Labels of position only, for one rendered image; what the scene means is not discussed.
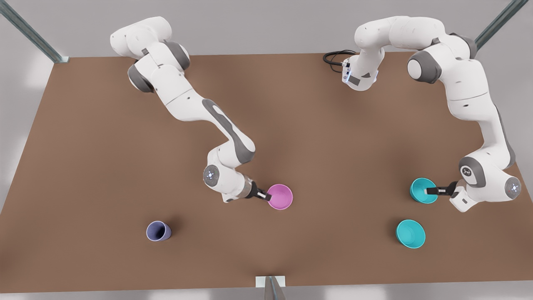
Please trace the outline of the teal blue bowl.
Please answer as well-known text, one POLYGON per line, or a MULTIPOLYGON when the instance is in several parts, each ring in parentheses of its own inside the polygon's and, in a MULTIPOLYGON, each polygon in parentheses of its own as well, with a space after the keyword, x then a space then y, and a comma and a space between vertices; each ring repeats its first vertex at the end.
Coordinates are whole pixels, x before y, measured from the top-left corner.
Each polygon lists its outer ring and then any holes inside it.
POLYGON ((403 220, 396 227, 396 238, 405 247, 417 249, 424 245, 426 234, 417 221, 403 220))
POLYGON ((415 201, 423 204, 430 204, 438 199, 438 195, 427 194, 426 190, 435 187, 436 185, 432 180, 428 178, 417 178, 411 183, 409 192, 415 201))

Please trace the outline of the pink bowl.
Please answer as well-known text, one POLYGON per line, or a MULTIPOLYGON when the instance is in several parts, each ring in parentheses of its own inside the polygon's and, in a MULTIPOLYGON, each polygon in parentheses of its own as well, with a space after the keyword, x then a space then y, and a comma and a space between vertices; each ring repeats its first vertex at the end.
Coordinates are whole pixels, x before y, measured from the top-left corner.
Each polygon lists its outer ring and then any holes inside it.
POLYGON ((288 186, 275 184, 268 189, 268 194, 271 196, 268 204, 274 209, 284 210, 292 204, 293 193, 288 186))

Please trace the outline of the silver frame post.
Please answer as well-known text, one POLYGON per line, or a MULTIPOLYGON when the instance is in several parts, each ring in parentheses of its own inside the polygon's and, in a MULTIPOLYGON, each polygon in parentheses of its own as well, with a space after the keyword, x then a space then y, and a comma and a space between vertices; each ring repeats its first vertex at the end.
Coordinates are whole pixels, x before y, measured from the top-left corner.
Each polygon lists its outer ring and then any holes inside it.
POLYGON ((477 50, 480 50, 527 2, 529 0, 511 0, 475 39, 477 50))
POLYGON ((255 277, 257 288, 264 288, 264 300, 286 300, 282 287, 286 287, 285 276, 255 277))
POLYGON ((17 11, 5 0, 0 0, 0 14, 2 14, 21 34, 34 44, 53 63, 68 63, 69 57, 62 56, 56 51, 34 28, 32 28, 17 11))

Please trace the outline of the purple cup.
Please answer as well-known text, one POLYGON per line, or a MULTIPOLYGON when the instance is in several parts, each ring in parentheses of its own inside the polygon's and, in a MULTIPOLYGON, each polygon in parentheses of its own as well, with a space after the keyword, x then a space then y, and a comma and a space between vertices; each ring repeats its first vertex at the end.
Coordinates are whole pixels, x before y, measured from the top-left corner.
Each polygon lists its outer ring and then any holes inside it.
POLYGON ((166 223, 156 220, 148 225, 145 235, 150 241, 164 241, 171 237, 172 230, 166 223))

